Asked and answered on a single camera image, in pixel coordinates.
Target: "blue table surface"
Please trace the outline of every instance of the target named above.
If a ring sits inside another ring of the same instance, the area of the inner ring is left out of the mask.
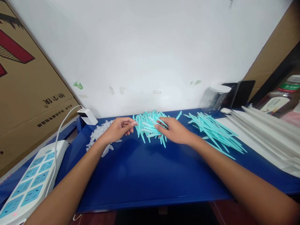
[[[183,110],[182,114],[197,115],[200,109]],[[179,111],[165,112],[176,117]],[[99,125],[112,118],[99,119]],[[198,129],[188,124],[189,118],[179,121],[199,136]],[[91,133],[96,126],[86,125],[65,152],[56,178],[58,184],[86,153]],[[112,143],[114,150],[100,159],[82,196],[77,212],[95,212],[120,208],[149,207],[233,198],[222,181],[204,160],[190,147],[158,139],[146,144],[136,130],[123,136],[122,142]],[[300,193],[300,179],[289,175],[253,149],[241,154],[229,149],[236,162],[266,180],[286,194]]]

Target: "green mark on wall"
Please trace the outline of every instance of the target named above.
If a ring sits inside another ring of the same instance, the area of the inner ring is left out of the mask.
[[[79,88],[80,90],[83,89],[83,86],[82,86],[82,84],[79,81],[74,82],[73,86]]]
[[[195,82],[195,85],[197,85],[197,84],[199,84],[199,83],[201,83],[201,80],[197,80],[197,81]]]

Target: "white power strip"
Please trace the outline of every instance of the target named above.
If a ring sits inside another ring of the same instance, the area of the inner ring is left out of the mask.
[[[53,189],[55,178],[69,143],[57,142],[57,165],[54,172],[55,143],[43,147],[31,162],[27,171],[0,211],[1,225],[19,225],[33,213],[46,197],[47,189]]]

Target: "smartphone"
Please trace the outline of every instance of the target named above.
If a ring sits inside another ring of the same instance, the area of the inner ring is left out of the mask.
[[[255,80],[238,82],[230,108],[240,109],[242,106],[245,106],[248,102],[254,85]]]
[[[227,94],[225,100],[223,101],[223,104],[221,108],[230,108],[234,95],[235,95],[235,89],[237,87],[237,83],[224,83],[223,86],[227,86],[231,88],[231,91]]]

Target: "pink object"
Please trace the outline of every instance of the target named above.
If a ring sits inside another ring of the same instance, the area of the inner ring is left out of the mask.
[[[286,113],[281,119],[300,128],[300,101],[293,111]]]

